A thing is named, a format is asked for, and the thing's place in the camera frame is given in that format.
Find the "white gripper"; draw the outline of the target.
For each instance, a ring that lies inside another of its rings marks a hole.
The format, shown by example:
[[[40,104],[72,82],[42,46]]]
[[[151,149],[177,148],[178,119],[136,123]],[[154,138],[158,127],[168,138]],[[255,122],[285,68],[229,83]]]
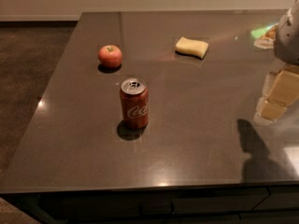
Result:
[[[299,0],[281,17],[274,41],[275,56],[285,63],[299,64]],[[299,67],[285,66],[270,72],[263,84],[263,96],[253,120],[259,125],[275,122],[299,98]]]

